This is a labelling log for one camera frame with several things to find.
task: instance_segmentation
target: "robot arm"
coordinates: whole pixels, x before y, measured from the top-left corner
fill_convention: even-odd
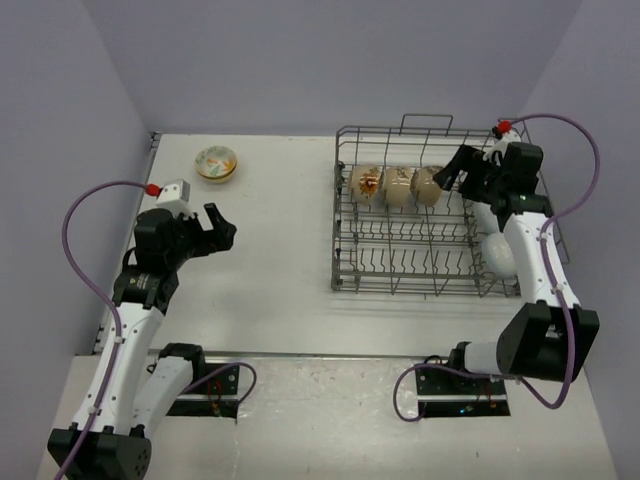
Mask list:
[[[113,302],[122,323],[116,335],[113,318],[98,369],[84,401],[68,430],[54,429],[48,449],[59,465],[65,461],[87,425],[89,429],[73,465],[71,478],[133,480],[144,476],[151,458],[151,436],[175,398],[192,382],[205,376],[202,348],[170,344],[159,355],[152,376],[136,395],[149,347],[178,287],[177,272],[190,258],[225,251],[233,246],[236,227],[215,204],[204,206],[213,228],[203,230],[188,204],[189,184],[168,183],[160,191],[156,208],[138,215],[135,247],[127,252],[114,284]],[[129,264],[131,254],[136,264]],[[114,365],[111,352],[118,345]],[[100,410],[94,402],[103,379],[110,373]]]
[[[564,313],[556,295],[556,289],[561,289],[575,333],[575,380],[598,332],[598,316],[595,311],[583,310],[571,290],[551,229],[541,233],[553,215],[549,199],[535,193],[542,150],[522,143],[508,122],[501,122],[493,133],[497,141],[488,152],[461,145],[433,178],[442,189],[451,190],[464,171],[459,187],[463,198],[491,205],[511,247],[525,303],[498,341],[462,342],[452,350],[450,363],[474,373],[563,381],[568,348]],[[555,282],[545,268],[541,235],[547,237]]]

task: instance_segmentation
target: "gray wall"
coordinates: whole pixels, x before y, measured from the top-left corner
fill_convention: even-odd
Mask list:
[[[65,262],[62,218],[99,182],[141,180],[149,137],[77,0],[2,2],[0,65],[0,477],[29,479],[103,312]],[[74,220],[72,248],[104,287],[137,196],[105,193]]]
[[[524,105],[580,0],[85,0],[149,126],[333,133]]]
[[[576,118],[602,151],[594,196],[562,227],[572,255],[568,273],[574,290],[583,305],[600,314],[602,328],[587,374],[621,479],[640,478],[639,85],[640,3],[585,0],[523,109]],[[591,177],[589,147],[556,122],[529,126],[545,150],[551,194],[559,206],[567,206]]]

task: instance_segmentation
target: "dish rack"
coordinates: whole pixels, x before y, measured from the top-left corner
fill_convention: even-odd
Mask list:
[[[422,126],[409,126],[420,123]],[[490,148],[489,129],[452,128],[452,115],[405,114],[400,126],[345,126],[336,133],[331,287],[341,292],[474,295],[514,297],[516,277],[495,276],[482,258],[486,236],[472,202],[457,192],[442,192],[425,207],[411,197],[401,208],[376,198],[370,205],[351,199],[347,185],[354,166],[420,168],[446,165],[459,145]],[[526,124],[519,133],[531,143]],[[548,196],[542,174],[538,193]],[[568,263],[562,232],[556,228],[558,252]]]

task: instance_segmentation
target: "white floor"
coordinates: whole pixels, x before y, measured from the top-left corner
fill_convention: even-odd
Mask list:
[[[74,360],[55,426],[67,428],[97,357]],[[512,416],[398,420],[391,389],[412,362],[249,359],[259,383],[233,420],[166,418],[153,438],[149,480],[473,479],[614,480],[584,376],[558,411],[508,385]],[[247,381],[241,374],[241,381]],[[549,397],[557,384],[538,382]],[[400,404],[415,413],[414,378]],[[45,452],[38,480],[56,472]]]
[[[194,259],[153,343],[201,344],[208,351],[423,356],[462,340],[492,341],[517,299],[337,294],[330,289],[333,137],[163,135],[150,181],[184,178],[192,207],[215,202],[238,227],[230,252]],[[196,154],[226,145],[234,177],[213,185],[195,172]],[[430,151],[446,163],[451,148]],[[366,159],[366,149],[360,152]],[[405,150],[391,163],[419,157]],[[152,208],[146,198],[142,210]]]

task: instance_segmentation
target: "beige mug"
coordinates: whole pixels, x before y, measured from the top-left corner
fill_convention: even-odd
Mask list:
[[[433,179],[440,170],[442,170],[441,166],[427,165],[416,170],[411,177],[411,193],[426,207],[433,207],[442,195],[440,186]]]
[[[380,190],[380,167],[376,165],[356,165],[349,175],[351,198],[363,205],[371,205]]]
[[[411,191],[411,167],[387,168],[382,178],[384,201],[392,207],[403,207]]]

